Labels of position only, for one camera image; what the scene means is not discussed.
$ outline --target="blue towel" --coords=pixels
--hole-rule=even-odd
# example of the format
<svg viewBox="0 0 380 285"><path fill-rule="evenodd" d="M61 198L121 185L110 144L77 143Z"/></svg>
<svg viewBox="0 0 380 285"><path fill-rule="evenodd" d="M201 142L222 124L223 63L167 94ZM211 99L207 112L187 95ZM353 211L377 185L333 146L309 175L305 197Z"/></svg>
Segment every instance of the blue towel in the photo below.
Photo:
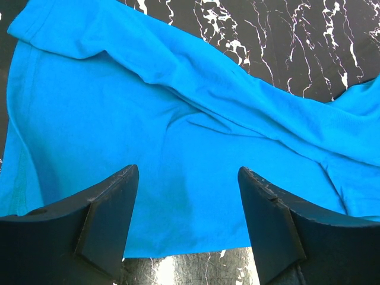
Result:
<svg viewBox="0 0 380 285"><path fill-rule="evenodd" d="M1 215L137 164L125 257L249 246L241 166L327 209L380 220L380 79L328 104L295 97L115 0L30 0L8 31L19 41Z"/></svg>

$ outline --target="dark countertop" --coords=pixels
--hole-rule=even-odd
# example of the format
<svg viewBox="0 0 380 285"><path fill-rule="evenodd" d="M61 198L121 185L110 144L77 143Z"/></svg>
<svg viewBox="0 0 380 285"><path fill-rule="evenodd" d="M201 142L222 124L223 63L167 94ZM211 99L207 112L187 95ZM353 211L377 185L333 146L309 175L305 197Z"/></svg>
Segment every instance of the dark countertop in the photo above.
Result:
<svg viewBox="0 0 380 285"><path fill-rule="evenodd" d="M204 39L251 75L297 96L328 102L380 70L378 0L120 1ZM26 2L0 2L0 159L15 46L6 29ZM126 259L122 272L124 284L259 284L250 248Z"/></svg>

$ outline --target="black plastic part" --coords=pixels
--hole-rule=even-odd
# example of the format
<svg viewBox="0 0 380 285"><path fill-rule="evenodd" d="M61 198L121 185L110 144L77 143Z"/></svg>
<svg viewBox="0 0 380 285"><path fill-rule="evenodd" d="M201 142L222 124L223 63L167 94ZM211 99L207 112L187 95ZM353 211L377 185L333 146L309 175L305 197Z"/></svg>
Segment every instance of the black plastic part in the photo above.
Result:
<svg viewBox="0 0 380 285"><path fill-rule="evenodd" d="M0 284L119 282L137 185L128 166L26 216L0 218Z"/></svg>
<svg viewBox="0 0 380 285"><path fill-rule="evenodd" d="M239 186L260 284L380 284L380 223L321 208L245 167Z"/></svg>

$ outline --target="folded fabric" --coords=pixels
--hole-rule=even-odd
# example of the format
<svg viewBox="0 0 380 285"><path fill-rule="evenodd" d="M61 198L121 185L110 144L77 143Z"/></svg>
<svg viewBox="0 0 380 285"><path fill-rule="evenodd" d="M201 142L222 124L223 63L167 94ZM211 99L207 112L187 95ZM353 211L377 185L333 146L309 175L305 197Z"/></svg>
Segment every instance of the folded fabric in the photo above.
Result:
<svg viewBox="0 0 380 285"><path fill-rule="evenodd" d="M30 0L9 33L0 214L23 215L128 164L125 257L249 246L238 170L380 220L380 80L322 104L115 0Z"/></svg>

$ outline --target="blue cloth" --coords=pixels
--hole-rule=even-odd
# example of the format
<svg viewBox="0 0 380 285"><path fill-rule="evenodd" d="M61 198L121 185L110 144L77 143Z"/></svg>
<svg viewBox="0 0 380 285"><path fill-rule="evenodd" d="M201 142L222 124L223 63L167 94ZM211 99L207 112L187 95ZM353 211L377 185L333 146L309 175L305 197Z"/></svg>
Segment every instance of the blue cloth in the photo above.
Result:
<svg viewBox="0 0 380 285"><path fill-rule="evenodd" d="M380 220L380 80L322 104L114 0L30 0L9 33L0 214L23 215L128 164L125 257L249 246L238 170Z"/></svg>

